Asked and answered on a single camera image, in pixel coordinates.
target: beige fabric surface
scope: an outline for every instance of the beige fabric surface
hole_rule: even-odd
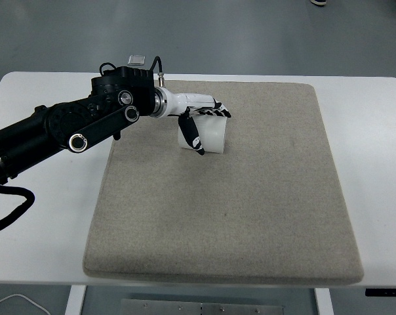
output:
[[[177,118],[114,142],[84,270],[132,280],[350,284],[363,268],[314,88],[167,81],[232,114],[223,154],[177,144]]]

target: white cord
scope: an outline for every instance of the white cord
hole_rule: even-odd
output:
[[[25,300],[27,300],[27,301],[29,301],[30,303],[32,303],[33,305],[39,307],[41,310],[43,310],[43,311],[44,311],[45,313],[47,313],[48,315],[51,315],[51,313],[48,312],[45,308],[43,308],[41,305],[39,305],[39,304],[33,302],[33,301],[32,301],[31,299],[29,299],[28,297],[25,297],[23,294],[12,294],[12,295],[9,295],[8,297],[5,297],[4,299],[1,299],[1,300],[0,300],[0,303],[3,302],[3,301],[5,301],[5,300],[7,300],[7,299],[9,299],[9,298],[11,298],[11,297],[23,297]]]

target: white cylinder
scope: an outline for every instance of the white cylinder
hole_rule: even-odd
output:
[[[193,115],[192,117],[197,126],[204,150],[223,153],[227,117],[209,115]],[[180,128],[178,128],[178,143],[181,148],[192,149],[186,143]]]

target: metal connector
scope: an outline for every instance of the metal connector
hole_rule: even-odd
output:
[[[159,86],[165,87],[165,74],[163,72],[159,72],[157,75],[159,76]]]

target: robotic arm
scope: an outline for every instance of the robotic arm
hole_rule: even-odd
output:
[[[154,86],[153,80],[157,62],[159,87]],[[102,71],[104,66],[113,69]],[[110,136],[119,140],[121,130],[140,116],[178,116],[186,142],[203,155],[205,151],[190,113],[230,117],[227,109],[209,95],[173,94],[164,88],[159,57],[150,70],[116,68],[105,63],[100,66],[100,74],[92,79],[89,97],[49,108],[38,106],[28,118],[0,130],[0,193],[27,199],[0,220],[0,230],[18,219],[35,200],[29,190],[3,186],[8,178],[13,179],[63,149],[81,153]]]

